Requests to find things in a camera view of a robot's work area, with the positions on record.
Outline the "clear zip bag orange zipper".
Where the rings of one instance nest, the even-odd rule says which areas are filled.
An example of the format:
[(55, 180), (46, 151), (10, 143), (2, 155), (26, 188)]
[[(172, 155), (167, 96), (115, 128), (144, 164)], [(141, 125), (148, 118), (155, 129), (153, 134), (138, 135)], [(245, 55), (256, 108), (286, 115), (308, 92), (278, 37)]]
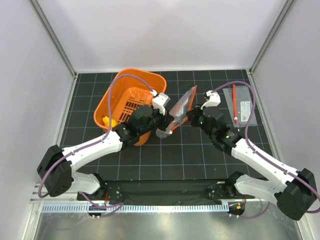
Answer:
[(186, 113), (192, 109), (196, 90), (197, 86), (191, 87), (169, 110), (167, 114), (173, 117), (173, 120), (170, 121), (169, 126), (164, 130), (160, 130), (159, 128), (156, 129), (155, 133), (159, 138), (167, 138), (173, 133), (176, 128), (187, 121), (188, 118), (186, 116)]

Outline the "orange plastic basket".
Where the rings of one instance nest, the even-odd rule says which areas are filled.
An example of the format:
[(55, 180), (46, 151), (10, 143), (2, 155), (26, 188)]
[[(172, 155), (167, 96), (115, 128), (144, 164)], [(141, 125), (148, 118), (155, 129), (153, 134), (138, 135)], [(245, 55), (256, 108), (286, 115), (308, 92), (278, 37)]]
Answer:
[[(105, 132), (95, 143), (118, 149), (143, 145), (156, 128), (130, 130), (129, 117), (139, 105), (152, 106), (153, 98), (164, 93), (166, 88), (167, 82), (159, 74), (134, 68), (120, 71), (94, 111), (95, 123)], [(103, 116), (115, 119), (117, 126), (112, 129), (103, 128)]]

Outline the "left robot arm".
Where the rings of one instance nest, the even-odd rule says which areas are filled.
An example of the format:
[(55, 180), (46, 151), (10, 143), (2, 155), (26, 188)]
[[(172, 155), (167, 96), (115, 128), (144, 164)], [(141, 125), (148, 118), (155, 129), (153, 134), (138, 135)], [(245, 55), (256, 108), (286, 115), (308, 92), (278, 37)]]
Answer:
[(89, 194), (94, 200), (101, 200), (106, 195), (102, 179), (96, 173), (84, 174), (78, 169), (100, 157), (135, 145), (142, 135), (151, 130), (165, 130), (173, 120), (167, 110), (139, 105), (128, 121), (117, 124), (101, 136), (66, 148), (52, 145), (37, 167), (41, 178), (38, 197), (57, 197), (68, 190), (75, 190)]

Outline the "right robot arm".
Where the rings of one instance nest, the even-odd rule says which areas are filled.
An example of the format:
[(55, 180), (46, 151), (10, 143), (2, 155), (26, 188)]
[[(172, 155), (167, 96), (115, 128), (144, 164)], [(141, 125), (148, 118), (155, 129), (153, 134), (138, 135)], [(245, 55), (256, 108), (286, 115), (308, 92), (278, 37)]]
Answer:
[(196, 107), (186, 116), (189, 124), (201, 128), (219, 151), (244, 162), (266, 178), (261, 180), (234, 172), (225, 185), (230, 198), (249, 195), (266, 200), (295, 221), (311, 212), (309, 208), (319, 194), (310, 170), (297, 170), (262, 151), (240, 132), (227, 127), (223, 114), (214, 107)]

